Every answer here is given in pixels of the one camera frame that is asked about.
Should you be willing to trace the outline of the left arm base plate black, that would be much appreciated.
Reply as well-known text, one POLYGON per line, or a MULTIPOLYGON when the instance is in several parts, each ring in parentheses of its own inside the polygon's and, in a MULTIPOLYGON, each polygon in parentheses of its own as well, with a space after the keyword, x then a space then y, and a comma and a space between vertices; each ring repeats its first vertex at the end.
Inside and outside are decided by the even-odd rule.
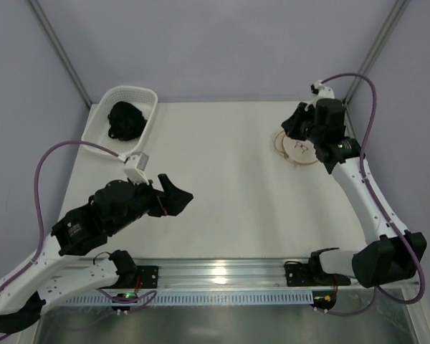
POLYGON ((159 266, 138 265, 129 288, 138 290, 156 289, 158 287, 159 266))

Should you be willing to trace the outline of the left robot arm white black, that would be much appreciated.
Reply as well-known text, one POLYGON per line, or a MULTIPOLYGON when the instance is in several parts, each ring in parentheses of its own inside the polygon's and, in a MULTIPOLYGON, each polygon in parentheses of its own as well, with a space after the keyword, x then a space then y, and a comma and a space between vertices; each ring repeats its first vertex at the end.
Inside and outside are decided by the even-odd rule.
POLYGON ((178 216, 193 200, 192 193, 174 186, 167 175, 158 179, 161 190, 154 189, 151 181, 111 181, 84 206, 68 211, 43 241, 38 258, 0 279, 0 333, 25 330, 53 307, 83 292, 131 286, 138 268, 125 250, 70 276, 56 273, 142 216, 178 216))

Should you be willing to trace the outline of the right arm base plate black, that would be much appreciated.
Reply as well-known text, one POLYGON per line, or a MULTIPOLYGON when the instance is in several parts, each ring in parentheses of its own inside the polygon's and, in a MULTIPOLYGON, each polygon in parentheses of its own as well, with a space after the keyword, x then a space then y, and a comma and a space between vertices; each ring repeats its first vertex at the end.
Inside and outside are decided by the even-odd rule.
POLYGON ((285 278, 288 287, 336 287, 349 286, 349 277, 341 274, 328 274, 308 263, 286 261, 285 278))

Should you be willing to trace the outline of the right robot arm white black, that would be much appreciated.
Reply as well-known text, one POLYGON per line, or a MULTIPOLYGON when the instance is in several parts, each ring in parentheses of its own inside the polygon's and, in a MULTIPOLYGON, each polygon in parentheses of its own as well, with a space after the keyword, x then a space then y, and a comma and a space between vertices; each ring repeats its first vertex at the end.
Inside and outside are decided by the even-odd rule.
POLYGON ((311 254, 309 263, 323 274, 354 277, 364 287, 411 279, 426 249, 426 239, 399 220, 381 197, 360 157, 361 146, 345 134, 345 107, 340 100, 323 98, 314 105, 301 102, 282 123, 288 138, 309 141, 319 162, 342 188, 365 236, 358 252, 331 248, 311 254))

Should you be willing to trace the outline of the black bra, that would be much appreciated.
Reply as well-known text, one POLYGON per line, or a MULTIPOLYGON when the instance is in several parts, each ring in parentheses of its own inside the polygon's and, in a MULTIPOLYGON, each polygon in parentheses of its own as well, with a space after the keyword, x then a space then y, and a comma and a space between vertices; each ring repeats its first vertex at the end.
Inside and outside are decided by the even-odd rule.
POLYGON ((117 102, 107 116, 108 137, 122 142, 139 138, 147 124, 141 110, 128 102, 117 102))

